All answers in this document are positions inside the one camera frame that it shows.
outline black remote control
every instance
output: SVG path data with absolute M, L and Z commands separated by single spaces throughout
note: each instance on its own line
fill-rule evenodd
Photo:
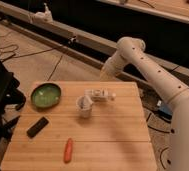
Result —
M 43 129 L 47 124 L 49 123 L 49 121 L 42 117 L 41 119 L 39 119 L 31 128 L 29 128 L 27 130 L 27 135 L 30 138 L 33 138 L 41 129 Z

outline gray floor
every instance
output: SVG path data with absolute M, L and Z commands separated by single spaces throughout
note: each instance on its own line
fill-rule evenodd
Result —
M 4 35 L 7 36 L 0 37 L 1 45 L 7 46 L 17 44 L 19 46 L 18 50 L 16 50 L 16 54 L 18 56 L 51 48 L 0 24 L 0 36 Z M 48 79 L 61 55 L 62 53 L 60 51 L 54 50 L 29 57 L 11 59 L 6 61 L 4 64 L 9 71 L 15 73 L 15 77 L 21 82 L 20 90 L 24 94 L 28 95 L 30 87 L 34 81 L 46 81 Z M 9 56 L 9 54 L 5 54 L 1 56 L 1 58 L 5 58 L 7 56 Z M 64 55 L 51 80 L 97 81 L 99 79 L 99 73 L 100 71 L 98 69 L 70 56 Z M 145 117 L 148 117 L 150 111 L 145 108 L 144 111 Z M 18 115 L 18 112 L 8 108 L 5 118 L 10 119 L 16 115 Z M 154 115 L 151 116 L 148 124 L 167 131 L 170 127 L 169 124 L 163 122 Z M 160 152 L 168 146 L 169 135 L 150 130 L 150 136 L 156 156 L 158 170 L 163 171 L 164 169 L 160 163 Z M 0 145 L 0 161 L 2 160 L 3 153 L 6 150 L 6 145 L 7 142 L 3 140 Z M 166 156 L 167 151 L 165 151 L 162 155 L 164 165 L 166 163 Z

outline wire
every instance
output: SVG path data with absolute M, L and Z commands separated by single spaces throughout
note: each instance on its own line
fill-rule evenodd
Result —
M 160 130 L 160 129 L 154 128 L 154 127 L 152 127 L 152 126 L 150 126 L 150 125 L 148 125 L 148 128 L 150 128 L 150 129 L 152 129 L 152 130 L 154 130 L 154 131 L 157 131 L 157 132 L 163 133 L 163 134 L 170 134 L 170 132 L 168 132 L 168 131 L 163 131 L 163 130 Z
M 150 112 L 150 113 L 149 113 L 149 115 L 148 115 L 148 117 L 147 117 L 147 119 L 146 119 L 146 122 L 148 122 L 148 121 L 149 121 L 149 119 L 150 119 L 151 115 L 152 115 L 152 113 Z
M 177 65 L 176 67 L 174 67 L 173 69 L 169 70 L 170 73 L 174 72 L 177 68 L 179 68 L 180 65 Z
M 163 116 L 160 116 L 160 115 L 156 115 L 158 118 L 160 118 L 162 121 L 164 121 L 164 122 L 166 122 L 166 123 L 168 123 L 168 124 L 170 124 L 171 123 L 171 120 L 169 120 L 169 119 L 166 119 L 165 117 L 163 117 Z
M 5 123 L 8 123 L 8 120 L 6 120 L 3 116 L 1 118 L 4 120 Z
M 58 62 L 56 63 L 54 69 L 52 70 L 51 74 L 49 75 L 49 78 L 47 79 L 47 81 L 50 81 L 50 80 L 51 80 L 52 76 L 54 75 L 54 73 L 55 73 L 55 71 L 56 71 L 56 69 L 57 69 L 57 67 L 58 67 L 58 65 L 60 64 L 61 60 L 63 59 L 63 55 L 68 51 L 68 49 L 69 49 L 69 47 L 67 47 L 67 48 L 64 50 L 64 52 L 61 54 L 61 56 L 60 56 Z
M 5 38 L 11 33 L 12 32 L 8 32 L 6 35 L 0 35 L 0 38 Z M 9 57 L 15 56 L 16 55 L 15 51 L 18 50 L 18 49 L 19 49 L 19 46 L 17 44 L 11 44 L 11 45 L 8 45 L 8 46 L 1 46 L 1 43 L 0 43 L 0 57 L 5 55 L 5 54 L 8 54 L 8 53 L 12 53 L 12 55 L 10 55 Z
M 143 0 L 138 0 L 139 2 L 142 2 L 144 4 L 147 4 L 148 6 L 150 6 L 151 8 L 155 8 L 152 4 L 146 2 L 146 1 L 143 1 Z
M 50 49 L 47 49 L 47 50 L 42 50 L 42 51 L 38 51 L 38 52 L 33 52 L 33 53 L 29 53 L 29 54 L 25 54 L 25 55 L 20 55 L 20 56 L 10 56 L 8 58 L 4 58 L 2 59 L 1 61 L 4 63 L 10 59 L 15 59 L 15 58 L 24 58 L 24 57 L 29 57 L 29 56 L 33 56 L 33 55 L 37 55 L 37 54 L 41 54 L 41 53 L 45 53 L 45 52 L 49 52 L 49 51 L 52 51 L 52 50 L 57 50 L 57 49 L 61 49 L 63 48 L 64 45 L 61 45 L 59 47 L 55 47 L 55 48 L 50 48 Z
M 168 149 L 169 149 L 169 148 L 166 147 L 166 148 L 164 148 L 164 149 L 160 152 L 160 163 L 161 163 L 161 165 L 162 165 L 162 167 L 163 167 L 164 170 L 166 170 L 166 167 L 165 167 L 165 165 L 163 164 L 162 156 L 163 156 L 163 153 L 164 153 L 166 150 L 168 150 Z
M 146 119 L 146 122 L 147 122 L 147 123 L 148 123 L 148 121 L 150 120 L 151 116 L 152 116 L 152 113 L 149 113 L 149 116 L 148 116 L 147 119 Z M 170 134 L 169 131 L 160 130 L 160 129 L 154 128 L 154 127 L 152 127 L 152 126 L 150 126 L 150 125 L 148 125 L 148 128 L 150 128 L 150 129 L 152 129 L 152 130 L 154 130 L 154 131 L 163 133 L 163 134 Z

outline green bowl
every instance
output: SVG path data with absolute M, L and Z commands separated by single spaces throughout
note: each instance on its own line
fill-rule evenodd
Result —
M 61 89 L 53 83 L 41 84 L 31 94 L 31 102 L 37 108 L 49 108 L 58 104 Z

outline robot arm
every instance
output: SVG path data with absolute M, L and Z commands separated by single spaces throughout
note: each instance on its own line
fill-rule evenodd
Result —
M 104 64 L 100 79 L 108 80 L 133 64 L 173 112 L 168 157 L 169 171 L 189 171 L 189 87 L 143 52 L 140 39 L 121 38 L 117 51 Z

